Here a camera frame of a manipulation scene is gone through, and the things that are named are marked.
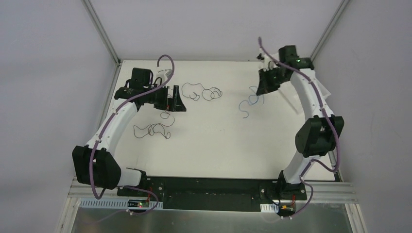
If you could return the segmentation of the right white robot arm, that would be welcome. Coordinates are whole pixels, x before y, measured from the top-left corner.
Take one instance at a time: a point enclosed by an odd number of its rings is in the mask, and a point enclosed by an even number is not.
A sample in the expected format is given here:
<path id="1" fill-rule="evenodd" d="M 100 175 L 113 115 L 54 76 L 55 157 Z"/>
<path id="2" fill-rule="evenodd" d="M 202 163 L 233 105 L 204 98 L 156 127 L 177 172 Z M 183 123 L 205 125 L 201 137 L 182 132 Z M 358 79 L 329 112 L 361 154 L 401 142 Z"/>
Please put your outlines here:
<path id="1" fill-rule="evenodd" d="M 278 56 L 260 48 L 257 59 L 262 66 L 258 70 L 259 84 L 256 95 L 277 91 L 282 84 L 290 82 L 297 92 L 303 108 L 305 123 L 295 136 L 296 153 L 289 165 L 280 172 L 275 185 L 276 194 L 288 199 L 300 193 L 302 179 L 313 163 L 335 172 L 320 161 L 330 151 L 338 150 L 338 139 L 344 127 L 344 119 L 329 108 L 314 74 L 314 65 L 309 57 L 300 57 L 295 45 L 279 49 Z"/>

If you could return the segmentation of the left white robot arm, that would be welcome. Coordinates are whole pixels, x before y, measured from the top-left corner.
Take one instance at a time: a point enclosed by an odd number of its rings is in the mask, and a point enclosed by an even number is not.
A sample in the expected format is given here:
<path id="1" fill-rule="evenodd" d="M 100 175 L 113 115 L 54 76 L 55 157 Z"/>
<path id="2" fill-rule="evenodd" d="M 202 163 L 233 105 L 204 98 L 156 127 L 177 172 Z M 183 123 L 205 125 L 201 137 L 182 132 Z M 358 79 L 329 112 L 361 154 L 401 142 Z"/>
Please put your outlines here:
<path id="1" fill-rule="evenodd" d="M 185 112 L 179 86 L 173 86 L 169 95 L 167 82 L 172 69 L 159 69 L 157 74 L 149 69 L 133 68 L 132 76 L 114 94 L 111 110 L 95 135 L 72 152 L 76 177 L 79 183 L 114 189 L 129 186 L 136 196 L 147 193 L 148 183 L 142 179 L 144 172 L 131 165 L 116 161 L 115 150 L 127 125 L 140 108 L 151 104 L 155 109 L 168 112 Z"/>

